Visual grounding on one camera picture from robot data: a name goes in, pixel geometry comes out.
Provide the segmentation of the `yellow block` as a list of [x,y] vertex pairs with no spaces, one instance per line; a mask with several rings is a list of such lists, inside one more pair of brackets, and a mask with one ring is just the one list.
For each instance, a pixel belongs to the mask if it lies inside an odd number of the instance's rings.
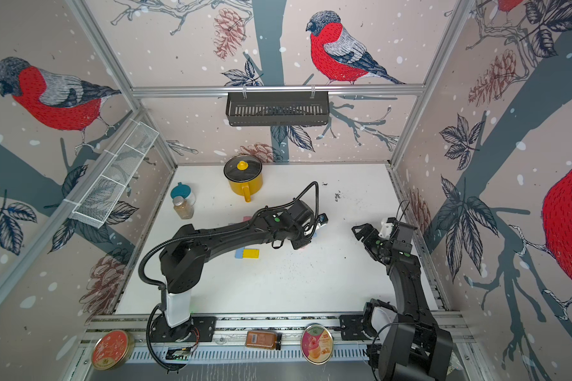
[[243,259],[258,259],[260,257],[259,249],[243,249],[242,258]]

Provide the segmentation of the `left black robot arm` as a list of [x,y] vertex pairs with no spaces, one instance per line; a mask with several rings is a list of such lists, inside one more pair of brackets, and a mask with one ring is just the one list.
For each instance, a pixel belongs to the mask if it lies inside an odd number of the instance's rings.
[[288,241],[293,249],[301,249],[311,243],[320,220],[319,184],[313,181],[289,203],[265,206],[248,221],[208,230],[182,226],[138,265],[140,280],[160,292],[160,302],[147,321],[147,343],[183,341],[196,332],[200,335],[193,339],[203,340],[203,330],[191,317],[190,300],[206,263],[257,244],[279,249]]

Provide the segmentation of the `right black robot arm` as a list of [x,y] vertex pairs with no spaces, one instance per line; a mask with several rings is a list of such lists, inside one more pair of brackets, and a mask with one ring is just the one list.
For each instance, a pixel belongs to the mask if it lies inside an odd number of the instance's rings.
[[373,299],[370,308],[386,308],[396,315],[375,330],[377,341],[385,335],[375,354],[370,355],[377,380],[445,380],[453,351],[451,333],[440,328],[430,311],[421,282],[419,257],[412,254],[416,227],[391,217],[393,228],[387,237],[370,224],[356,225],[352,232],[371,258],[386,267],[396,304]]

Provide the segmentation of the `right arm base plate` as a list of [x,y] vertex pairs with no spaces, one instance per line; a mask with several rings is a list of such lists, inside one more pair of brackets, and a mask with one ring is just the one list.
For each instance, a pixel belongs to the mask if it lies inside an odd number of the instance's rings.
[[363,314],[342,314],[339,316],[339,331],[343,341],[373,340],[377,332],[371,317]]

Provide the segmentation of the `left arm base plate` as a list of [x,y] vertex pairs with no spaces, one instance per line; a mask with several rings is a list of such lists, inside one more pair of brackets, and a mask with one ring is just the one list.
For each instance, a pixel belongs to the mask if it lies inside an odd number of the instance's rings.
[[161,314],[153,320],[147,333],[152,343],[206,343],[213,339],[216,322],[215,316],[192,315],[187,322],[172,328]]

